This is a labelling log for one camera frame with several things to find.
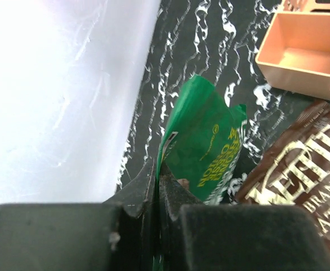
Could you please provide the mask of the brown kettle chips bag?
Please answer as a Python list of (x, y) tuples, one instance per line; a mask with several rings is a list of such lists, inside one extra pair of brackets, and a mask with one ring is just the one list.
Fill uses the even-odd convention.
[(302, 207), (330, 250), (330, 104), (316, 101), (299, 115), (247, 176), (235, 200)]

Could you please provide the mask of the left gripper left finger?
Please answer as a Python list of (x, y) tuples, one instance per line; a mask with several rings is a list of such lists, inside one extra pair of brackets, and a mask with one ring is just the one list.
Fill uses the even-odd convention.
[(102, 203), (0, 204), (0, 270), (151, 270), (155, 160)]

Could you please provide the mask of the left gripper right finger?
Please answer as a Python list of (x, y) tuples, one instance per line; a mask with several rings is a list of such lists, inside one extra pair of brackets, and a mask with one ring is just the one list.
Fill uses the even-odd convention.
[(162, 270), (330, 270), (310, 216), (289, 206), (208, 206), (159, 171)]

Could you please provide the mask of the green chips bag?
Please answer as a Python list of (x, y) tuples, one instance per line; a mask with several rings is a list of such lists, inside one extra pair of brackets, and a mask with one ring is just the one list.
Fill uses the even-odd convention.
[(246, 107), (195, 75), (180, 89), (157, 157), (160, 252), (154, 270), (224, 270), (219, 206), (243, 145)]

